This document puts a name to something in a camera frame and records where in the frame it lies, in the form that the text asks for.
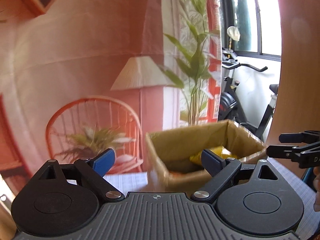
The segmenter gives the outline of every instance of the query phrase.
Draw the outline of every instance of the yellow object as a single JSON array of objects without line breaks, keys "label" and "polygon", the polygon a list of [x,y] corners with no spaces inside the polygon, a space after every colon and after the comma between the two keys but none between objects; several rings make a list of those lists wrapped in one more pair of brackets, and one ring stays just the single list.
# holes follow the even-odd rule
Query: yellow object
[{"label": "yellow object", "polygon": [[[220,156],[221,158],[223,159],[226,159],[228,157],[233,157],[233,158],[236,158],[238,159],[238,156],[237,155],[233,155],[231,154],[231,152],[229,152],[225,147],[223,146],[218,146],[218,147],[215,147],[215,148],[211,148],[209,149],[210,151],[212,151],[213,153],[215,153],[216,155]],[[201,163],[201,152],[199,152],[198,154],[196,155],[192,155],[190,156],[189,160],[197,165],[200,165],[202,166],[202,163]]]}]

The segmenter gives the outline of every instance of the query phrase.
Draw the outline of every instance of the orange rattan chair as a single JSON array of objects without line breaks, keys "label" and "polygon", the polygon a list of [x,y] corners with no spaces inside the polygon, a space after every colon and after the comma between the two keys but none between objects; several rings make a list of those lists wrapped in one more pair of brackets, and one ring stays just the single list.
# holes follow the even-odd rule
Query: orange rattan chair
[{"label": "orange rattan chair", "polygon": [[[51,117],[45,133],[50,157],[59,163],[73,162],[75,145],[68,135],[84,134],[84,125],[95,130],[109,128],[125,133],[121,146],[115,150],[116,161],[108,174],[142,171],[142,129],[137,114],[126,103],[103,96],[73,101]],[[81,157],[94,157],[92,152],[86,155],[82,151],[81,154]]]}]

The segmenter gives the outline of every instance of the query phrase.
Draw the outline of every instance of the cardboard box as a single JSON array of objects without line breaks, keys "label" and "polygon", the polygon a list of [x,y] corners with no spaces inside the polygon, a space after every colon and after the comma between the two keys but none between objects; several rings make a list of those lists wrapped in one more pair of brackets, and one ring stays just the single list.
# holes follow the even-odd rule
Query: cardboard box
[{"label": "cardboard box", "polygon": [[[230,120],[147,133],[146,144],[150,163],[148,179],[156,192],[191,195],[208,182],[210,174],[189,160],[203,149],[222,145],[249,164],[266,158],[263,143]],[[169,170],[184,174],[174,175]]]}]

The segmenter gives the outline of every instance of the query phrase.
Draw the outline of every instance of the floor lamp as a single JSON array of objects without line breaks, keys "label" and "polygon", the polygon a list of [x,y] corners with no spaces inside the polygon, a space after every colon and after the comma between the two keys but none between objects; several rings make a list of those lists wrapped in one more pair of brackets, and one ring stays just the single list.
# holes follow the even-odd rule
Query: floor lamp
[{"label": "floor lamp", "polygon": [[131,57],[110,90],[139,89],[139,118],[142,127],[142,88],[168,86],[173,83],[161,72],[150,56]]}]

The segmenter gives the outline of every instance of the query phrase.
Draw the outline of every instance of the exercise bike handlebar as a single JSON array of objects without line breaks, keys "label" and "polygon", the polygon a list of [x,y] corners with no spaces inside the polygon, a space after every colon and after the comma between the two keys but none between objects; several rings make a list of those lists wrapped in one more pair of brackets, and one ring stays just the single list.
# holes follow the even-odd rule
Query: exercise bike handlebar
[{"label": "exercise bike handlebar", "polygon": [[228,65],[226,65],[226,64],[230,64],[230,62],[228,62],[228,61],[222,61],[222,67],[223,68],[226,68],[226,69],[229,69],[229,70],[231,70],[231,69],[235,69],[235,68],[238,68],[238,67],[240,67],[241,66],[241,64],[239,63],[239,62],[237,62],[237,63],[235,63],[235,64],[233,64],[233,65],[230,65],[230,66],[228,66]]},{"label": "exercise bike handlebar", "polygon": [[238,67],[240,67],[240,66],[245,66],[245,67],[252,68],[252,69],[254,69],[255,71],[258,71],[258,72],[264,72],[264,71],[266,71],[266,70],[268,69],[267,66],[265,66],[265,67],[263,67],[263,68],[260,69],[260,68],[256,68],[255,66],[252,66],[252,65],[250,65],[250,64],[239,63],[239,62],[237,62],[237,63],[235,63],[235,64],[233,64],[233,65],[230,65],[230,66],[226,65],[226,64],[230,64],[230,63],[231,63],[231,62],[229,62],[229,61],[222,61],[221,66],[222,66],[223,68],[225,68],[225,69],[228,69],[228,70],[235,69],[235,68],[238,68]]}]

